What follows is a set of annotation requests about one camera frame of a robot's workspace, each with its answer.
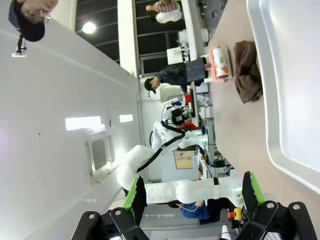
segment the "brown towel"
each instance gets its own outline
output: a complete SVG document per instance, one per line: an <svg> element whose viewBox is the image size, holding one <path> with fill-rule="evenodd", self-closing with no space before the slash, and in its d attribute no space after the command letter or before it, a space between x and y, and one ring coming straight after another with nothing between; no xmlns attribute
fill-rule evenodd
<svg viewBox="0 0 320 240"><path fill-rule="evenodd" d="M256 62L254 42L240 41L233 48L235 58L235 88L245 104L257 101L263 94L260 72Z"/></svg>

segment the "screw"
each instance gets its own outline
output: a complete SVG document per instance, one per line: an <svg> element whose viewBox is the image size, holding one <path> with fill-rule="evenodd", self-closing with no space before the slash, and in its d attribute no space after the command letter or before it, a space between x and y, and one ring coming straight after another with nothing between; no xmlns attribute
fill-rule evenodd
<svg viewBox="0 0 320 240"><path fill-rule="evenodd" d="M293 205L293 209L294 209L294 210L299 210L299 209L300 209L300 206L299 206L298 204L295 204L295 205Z"/></svg>
<svg viewBox="0 0 320 240"><path fill-rule="evenodd" d="M273 209L275 205L270 202L266 206L267 206L268 209Z"/></svg>

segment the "dark ceiling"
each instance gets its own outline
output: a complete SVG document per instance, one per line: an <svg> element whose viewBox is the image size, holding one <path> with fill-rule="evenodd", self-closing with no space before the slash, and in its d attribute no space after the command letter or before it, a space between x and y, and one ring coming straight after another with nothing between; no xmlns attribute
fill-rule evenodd
<svg viewBox="0 0 320 240"><path fill-rule="evenodd" d="M136 34L140 62L139 74L151 74L168 64L167 49L178 47L178 32L185 29L183 19L160 24L151 20L147 5L156 0L136 0ZM119 60L117 0L78 0L75 31L111 59ZM93 34L82 32L85 23L92 22L97 30Z"/></svg>

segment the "plastic tray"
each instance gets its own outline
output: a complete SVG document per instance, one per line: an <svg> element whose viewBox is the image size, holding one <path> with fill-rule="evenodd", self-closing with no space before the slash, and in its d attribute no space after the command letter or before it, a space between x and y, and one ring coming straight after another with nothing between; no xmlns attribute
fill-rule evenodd
<svg viewBox="0 0 320 240"><path fill-rule="evenodd" d="M274 166L320 194L320 1L247 0Z"/></svg>

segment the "black pants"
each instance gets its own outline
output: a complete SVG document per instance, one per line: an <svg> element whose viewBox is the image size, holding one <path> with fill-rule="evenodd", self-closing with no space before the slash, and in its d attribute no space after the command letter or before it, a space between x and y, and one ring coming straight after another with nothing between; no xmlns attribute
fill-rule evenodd
<svg viewBox="0 0 320 240"><path fill-rule="evenodd" d="M222 209L229 209L232 212L236 207L225 197L218 199L208 199L206 209L208 210L210 220L220 220L220 212Z"/></svg>

